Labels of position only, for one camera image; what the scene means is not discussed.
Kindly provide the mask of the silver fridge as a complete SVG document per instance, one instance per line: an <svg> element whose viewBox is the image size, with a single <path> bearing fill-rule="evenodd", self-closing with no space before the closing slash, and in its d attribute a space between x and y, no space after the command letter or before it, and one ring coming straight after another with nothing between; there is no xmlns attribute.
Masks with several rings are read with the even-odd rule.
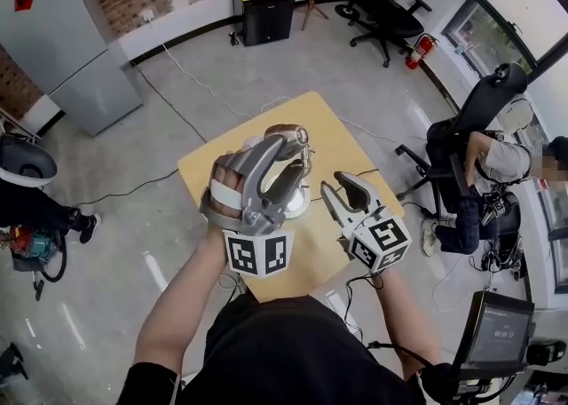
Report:
<svg viewBox="0 0 568 405"><path fill-rule="evenodd" d="M98 0L0 0L0 45L92 136L142 104Z"/></svg>

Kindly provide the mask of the white grey backpack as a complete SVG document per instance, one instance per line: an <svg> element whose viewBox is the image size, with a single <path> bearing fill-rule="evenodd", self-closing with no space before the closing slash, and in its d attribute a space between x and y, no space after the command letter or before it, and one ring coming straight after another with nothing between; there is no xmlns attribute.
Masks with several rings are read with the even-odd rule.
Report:
<svg viewBox="0 0 568 405"><path fill-rule="evenodd" d="M0 134L0 179L21 187L43 187L58 174L52 157L25 138Z"/></svg>

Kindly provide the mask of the person's black shirt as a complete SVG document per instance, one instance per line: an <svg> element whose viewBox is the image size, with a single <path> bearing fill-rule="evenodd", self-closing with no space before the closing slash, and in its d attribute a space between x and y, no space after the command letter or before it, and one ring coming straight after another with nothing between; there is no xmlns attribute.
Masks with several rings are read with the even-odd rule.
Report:
<svg viewBox="0 0 568 405"><path fill-rule="evenodd" d="M417 380L377 362L310 296L241 295L217 315L201 370L186 385L155 363L128 371L116 405L426 405Z"/></svg>

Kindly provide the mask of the black monitor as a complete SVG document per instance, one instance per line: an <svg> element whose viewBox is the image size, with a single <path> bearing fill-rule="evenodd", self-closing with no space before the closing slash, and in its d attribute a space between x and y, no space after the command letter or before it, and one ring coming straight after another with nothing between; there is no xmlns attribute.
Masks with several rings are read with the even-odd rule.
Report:
<svg viewBox="0 0 568 405"><path fill-rule="evenodd" d="M534 303L483 290L473 294L451 368L463 380L512 377L526 366Z"/></svg>

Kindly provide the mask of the silver desk lamp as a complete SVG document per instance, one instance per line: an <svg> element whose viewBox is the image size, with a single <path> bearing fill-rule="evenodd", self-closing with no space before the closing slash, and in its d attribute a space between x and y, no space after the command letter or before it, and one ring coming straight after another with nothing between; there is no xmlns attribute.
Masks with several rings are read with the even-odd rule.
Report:
<svg viewBox="0 0 568 405"><path fill-rule="evenodd" d="M276 162L272 165L267 175L263 179L261 188L264 191L270 183L272 183L276 176L278 176L285 166L293 160L301 160L303 162L305 172L301 180L300 187L296 190L293 200L288 204L285 211L279 211L275 215L264 215L272 221L279 221L282 223L287 218L295 218L297 215L305 211L308 200L308 190L304 188L305 178L311 172L312 168L312 152L309 145L309 136L307 130L298 124L275 124L266 129L262 136L251 137L246 140L244 146L247 148L246 152L252 147L259 144L264 139L272 135L281 135L286 140L286 145L280 151L280 155Z"/></svg>

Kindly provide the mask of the red teal vacuum cleaner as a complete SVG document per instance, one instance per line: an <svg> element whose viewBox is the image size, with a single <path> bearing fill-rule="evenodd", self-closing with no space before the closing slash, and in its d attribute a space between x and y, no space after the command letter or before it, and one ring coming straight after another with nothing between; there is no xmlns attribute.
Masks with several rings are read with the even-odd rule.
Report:
<svg viewBox="0 0 568 405"><path fill-rule="evenodd" d="M9 250L13 268L18 272L41 273L48 282L58 282L67 268L67 245L59 230L30 229L12 226ZM59 271L51 274L49 263L60 258Z"/></svg>

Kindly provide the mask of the black high-back mesh chair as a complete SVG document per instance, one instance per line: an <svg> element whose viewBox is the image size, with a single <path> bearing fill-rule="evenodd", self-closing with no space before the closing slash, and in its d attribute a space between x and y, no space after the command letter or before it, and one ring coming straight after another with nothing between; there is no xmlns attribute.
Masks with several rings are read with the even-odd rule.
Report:
<svg viewBox="0 0 568 405"><path fill-rule="evenodd" d="M442 210L455 213L458 199L469 193L464 167L469 135L473 131L486 131L513 97L525 92L527 84L527 74L519 64L503 64L478 81L455 117L429 127L426 159L406 145L399 145L395 153L410 157L422 179L398 193L397 199L402 201L420 187L431 184L435 210L424 210L422 214L440 218Z"/></svg>

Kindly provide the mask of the person's right forearm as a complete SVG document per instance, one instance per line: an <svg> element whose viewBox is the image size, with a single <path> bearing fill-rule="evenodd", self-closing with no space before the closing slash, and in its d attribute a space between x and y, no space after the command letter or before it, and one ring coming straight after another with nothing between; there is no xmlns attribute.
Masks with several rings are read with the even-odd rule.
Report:
<svg viewBox="0 0 568 405"><path fill-rule="evenodd" d="M394 266L384 269L373 278L373 283L391 343L432 365L442 362L440 343L430 318L397 269Z"/></svg>

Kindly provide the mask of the black office chair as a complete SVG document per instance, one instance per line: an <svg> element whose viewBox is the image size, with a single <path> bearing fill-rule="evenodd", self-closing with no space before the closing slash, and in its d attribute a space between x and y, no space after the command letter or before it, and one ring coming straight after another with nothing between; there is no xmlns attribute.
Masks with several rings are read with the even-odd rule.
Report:
<svg viewBox="0 0 568 405"><path fill-rule="evenodd" d="M378 41L383 49L383 66L388 68L391 63L388 44L397 45L402 54L408 55L411 47L407 40L424 32L422 23L414 16L419 9L432 11L423 0L414 0L408 8L398 0L349 0L347 4L338 4L335 12L351 26L357 24L367 30L364 35L352 38L350 46L370 39Z"/></svg>

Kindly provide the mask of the black-framed window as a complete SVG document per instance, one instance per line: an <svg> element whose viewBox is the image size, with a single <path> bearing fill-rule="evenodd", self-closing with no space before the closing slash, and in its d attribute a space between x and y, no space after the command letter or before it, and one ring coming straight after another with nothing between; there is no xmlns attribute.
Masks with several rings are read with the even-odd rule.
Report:
<svg viewBox="0 0 568 405"><path fill-rule="evenodd" d="M514 61L532 83L568 53L568 0L466 0L443 35L476 74Z"/></svg>

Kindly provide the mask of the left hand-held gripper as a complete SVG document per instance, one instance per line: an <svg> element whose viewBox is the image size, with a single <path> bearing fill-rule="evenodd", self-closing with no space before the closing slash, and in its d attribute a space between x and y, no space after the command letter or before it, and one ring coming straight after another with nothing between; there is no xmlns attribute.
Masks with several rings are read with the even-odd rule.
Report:
<svg viewBox="0 0 568 405"><path fill-rule="evenodd" d="M283 136L272 135L246 152L242 193L207 188L201 197L200 211L222 230L229 267L236 273L262 279L288 269L294 235L266 215L288 208L304 177L303 162L293 160L264 191L261 188L285 145Z"/></svg>

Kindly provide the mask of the person's left hand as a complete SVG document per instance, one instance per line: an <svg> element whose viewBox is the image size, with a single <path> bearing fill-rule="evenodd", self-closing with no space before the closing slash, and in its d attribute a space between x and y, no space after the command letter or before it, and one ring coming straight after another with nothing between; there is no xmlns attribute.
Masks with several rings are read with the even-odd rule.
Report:
<svg viewBox="0 0 568 405"><path fill-rule="evenodd" d="M227 169L223 165L216 165L213 169L214 171L214 179L226 187L231 188L242 193L243 190L243 177L231 170ZM217 213L227 216L228 218L240 218L241 217L241 209L234 209L229 206L222 204L221 202L217 201L213 195L209 197L209 205L210 207Z"/></svg>

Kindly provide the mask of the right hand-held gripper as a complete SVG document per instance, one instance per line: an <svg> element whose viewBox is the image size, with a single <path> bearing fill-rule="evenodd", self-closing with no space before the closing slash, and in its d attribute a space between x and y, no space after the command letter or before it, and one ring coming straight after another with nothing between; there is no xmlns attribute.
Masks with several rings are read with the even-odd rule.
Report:
<svg viewBox="0 0 568 405"><path fill-rule="evenodd" d="M360 176L335 171L334 178L345 190L349 207L364 211L351 222L351 209L326 182L320 183L320 196L332 219L342 227L345 251L371 273L380 273L398 263L412 244L404 221L382 205L377 189Z"/></svg>

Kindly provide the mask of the person's left forearm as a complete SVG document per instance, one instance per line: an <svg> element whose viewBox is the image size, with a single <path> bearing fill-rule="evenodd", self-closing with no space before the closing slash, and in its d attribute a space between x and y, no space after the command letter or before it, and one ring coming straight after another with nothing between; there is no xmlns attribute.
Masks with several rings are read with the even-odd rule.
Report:
<svg viewBox="0 0 568 405"><path fill-rule="evenodd" d="M217 279L225 269L225 238L210 227L159 296L138 334L135 364L149 362L179 374Z"/></svg>

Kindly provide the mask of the black cabinet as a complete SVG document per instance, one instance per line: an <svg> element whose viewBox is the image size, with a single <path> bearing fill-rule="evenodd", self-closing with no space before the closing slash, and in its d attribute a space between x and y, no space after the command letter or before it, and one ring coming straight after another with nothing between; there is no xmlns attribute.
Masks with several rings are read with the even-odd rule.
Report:
<svg viewBox="0 0 568 405"><path fill-rule="evenodd" d="M289 38L296 0L233 0L233 15L240 28L231 34L231 45L254 46Z"/></svg>

